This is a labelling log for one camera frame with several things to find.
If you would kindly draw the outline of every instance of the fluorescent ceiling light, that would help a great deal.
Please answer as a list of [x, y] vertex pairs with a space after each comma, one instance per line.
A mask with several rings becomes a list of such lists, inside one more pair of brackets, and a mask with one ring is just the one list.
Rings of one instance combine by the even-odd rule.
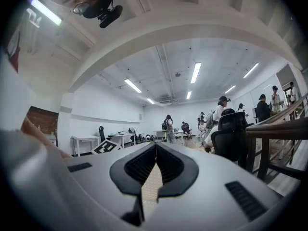
[[137, 93], [141, 93], [142, 91], [140, 91], [140, 89], [138, 87], [136, 87], [129, 79], [126, 79], [124, 80], [126, 83], [128, 83], [131, 87], [134, 88], [134, 90], [137, 92]]
[[189, 91], [189, 92], [187, 93], [187, 98], [186, 98], [186, 99], [189, 99], [189, 98], [191, 97], [191, 94], [192, 94], [192, 92]]
[[228, 93], [229, 91], [231, 91], [234, 87], [236, 86], [232, 86], [229, 90], [227, 90], [225, 93]]
[[243, 78], [246, 78], [257, 66], [259, 65], [259, 63], [256, 63], [253, 67], [252, 67], [252, 69], [250, 69], [249, 71], [248, 71], [248, 73], [247, 74], [245, 74], [245, 76], [243, 77]]
[[201, 63], [196, 63], [196, 64], [195, 64], [195, 66], [194, 66], [194, 71], [193, 71], [193, 74], [192, 74], [191, 83], [196, 82], [196, 79], [197, 79], [197, 76], [198, 76], [200, 67], [201, 67]]
[[[269, 87], [269, 86], [270, 86], [270, 84], [269, 84], [268, 86], [266, 86], [266, 87]], [[265, 88], [266, 88], [266, 87], [265, 87]], [[263, 88], [263, 89], [265, 89], [265, 88]]]
[[55, 22], [58, 26], [61, 24], [62, 19], [56, 16], [49, 8], [42, 4], [39, 0], [32, 0], [31, 5], [36, 8], [38, 11], [42, 12], [49, 19]]
[[154, 104], [154, 102], [151, 99], [147, 98], [146, 100], [149, 101], [151, 104]]

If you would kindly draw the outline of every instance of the red brick wall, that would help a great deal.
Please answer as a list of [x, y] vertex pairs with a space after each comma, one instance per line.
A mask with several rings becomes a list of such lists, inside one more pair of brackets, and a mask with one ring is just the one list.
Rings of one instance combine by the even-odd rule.
[[57, 123], [58, 123], [58, 113], [39, 109], [36, 107], [31, 106], [27, 117], [29, 120], [38, 128], [40, 126], [40, 130], [43, 133], [51, 134], [51, 132], [54, 133], [54, 135], [57, 137], [56, 129], [57, 129]]

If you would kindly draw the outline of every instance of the black shirt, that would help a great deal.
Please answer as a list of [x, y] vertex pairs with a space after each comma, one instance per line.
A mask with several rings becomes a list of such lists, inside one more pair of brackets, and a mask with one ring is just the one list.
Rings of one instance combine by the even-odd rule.
[[259, 116], [259, 122], [270, 118], [270, 108], [264, 101], [260, 101], [257, 105], [257, 112]]

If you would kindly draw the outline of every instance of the white arch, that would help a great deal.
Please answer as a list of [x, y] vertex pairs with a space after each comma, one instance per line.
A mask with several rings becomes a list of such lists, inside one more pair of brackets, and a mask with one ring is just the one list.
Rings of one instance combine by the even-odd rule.
[[145, 13], [111, 30], [88, 53], [69, 91], [74, 92], [91, 77], [129, 55], [189, 38], [226, 38], [252, 43], [280, 55], [302, 70], [289, 45], [257, 18], [232, 8], [185, 3]]

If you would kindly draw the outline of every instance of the backpack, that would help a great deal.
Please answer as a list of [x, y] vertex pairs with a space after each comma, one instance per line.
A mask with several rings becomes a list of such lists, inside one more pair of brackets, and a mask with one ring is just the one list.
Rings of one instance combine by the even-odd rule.
[[214, 122], [213, 122], [213, 115], [214, 115], [215, 111], [211, 111], [211, 113], [209, 113], [206, 116], [206, 128], [212, 129], [214, 126]]
[[164, 120], [163, 124], [162, 124], [162, 131], [167, 131], [168, 130], [168, 120]]

